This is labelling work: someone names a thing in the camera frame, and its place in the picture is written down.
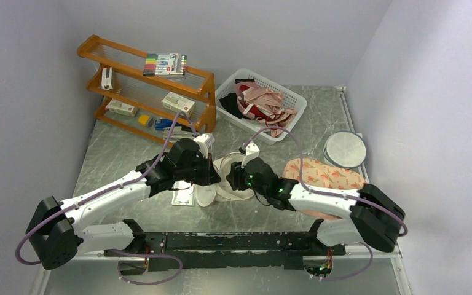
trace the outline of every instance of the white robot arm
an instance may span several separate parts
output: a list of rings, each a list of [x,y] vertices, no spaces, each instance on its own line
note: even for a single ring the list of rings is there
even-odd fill
[[[220,178],[208,153],[212,142],[212,135],[207,134],[194,140],[181,139],[145,178],[129,185],[124,186],[124,183],[141,178],[155,159],[139,165],[121,179],[93,192],[61,202],[53,197],[44,199],[37,207],[27,231],[51,214],[75,206],[29,238],[44,268],[57,268],[81,253],[106,249],[138,251],[143,248],[146,235],[132,219],[115,224],[92,224],[118,207],[171,189],[175,181],[184,180],[200,186],[219,182]],[[319,222],[316,238],[325,246],[366,242],[381,251],[393,250],[400,225],[374,208],[346,198],[351,196],[373,200],[403,219],[402,209],[375,186],[367,184],[361,191],[318,187],[314,189],[328,192],[328,196],[313,194],[296,180],[278,178],[270,166],[258,157],[259,149],[254,143],[251,142],[240,152],[245,158],[242,162],[232,164],[231,173],[227,177],[233,190],[250,187],[279,210],[312,210],[340,217],[335,221]],[[79,205],[87,197],[116,184],[119,184],[119,188]]]

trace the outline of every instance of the white box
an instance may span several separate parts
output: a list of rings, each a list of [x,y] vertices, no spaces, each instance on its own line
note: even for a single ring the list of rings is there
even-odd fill
[[[173,112],[183,111],[187,116],[191,116],[194,110],[194,101],[188,100],[187,98],[178,95],[174,92],[169,92],[162,100],[164,108],[169,109]]]
[[[113,67],[111,68],[103,68],[102,69],[102,89],[104,90],[111,90],[113,89]]]
[[[116,114],[134,117],[138,108],[118,100],[111,100],[106,106],[106,110]]]

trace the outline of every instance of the pink patterned cloth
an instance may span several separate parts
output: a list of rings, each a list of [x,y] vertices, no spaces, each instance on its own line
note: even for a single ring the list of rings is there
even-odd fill
[[[283,170],[283,177],[299,180],[300,160],[290,160]],[[361,189],[366,182],[357,172],[349,169],[332,167],[317,160],[303,159],[303,182],[311,186],[327,187],[329,189]],[[318,219],[336,220],[337,216],[323,212],[304,210],[301,213]]]

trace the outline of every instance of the orange wooden rack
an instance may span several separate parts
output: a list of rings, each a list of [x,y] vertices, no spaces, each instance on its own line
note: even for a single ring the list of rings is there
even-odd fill
[[[97,119],[163,143],[165,140],[162,137],[144,130],[153,127],[129,126],[106,116],[105,107],[113,98],[153,115],[173,119],[176,114],[169,112],[160,103],[167,91],[171,91],[195,100],[196,107],[191,120],[197,130],[204,128],[208,133],[214,130],[216,98],[213,73],[188,66],[186,75],[180,78],[144,76],[142,68],[147,56],[146,52],[102,39],[97,35],[89,37],[82,43],[77,54],[99,63],[98,71],[87,84],[90,91],[104,95],[106,98],[95,112]],[[112,90],[104,90],[101,87],[102,69],[105,67],[114,69],[115,81]],[[188,125],[187,120],[183,118],[179,118],[178,123]]]

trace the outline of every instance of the gray wall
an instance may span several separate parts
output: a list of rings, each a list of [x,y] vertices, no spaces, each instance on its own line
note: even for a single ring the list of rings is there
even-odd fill
[[[347,96],[414,294],[472,294],[472,1],[394,0]]]
[[[81,169],[100,100],[85,89],[83,40],[53,1],[0,0],[0,294],[30,290],[38,267],[15,246],[37,203],[71,196]]]
[[[61,0],[85,35],[183,52],[219,83],[239,68],[275,82],[346,85],[391,0]]]

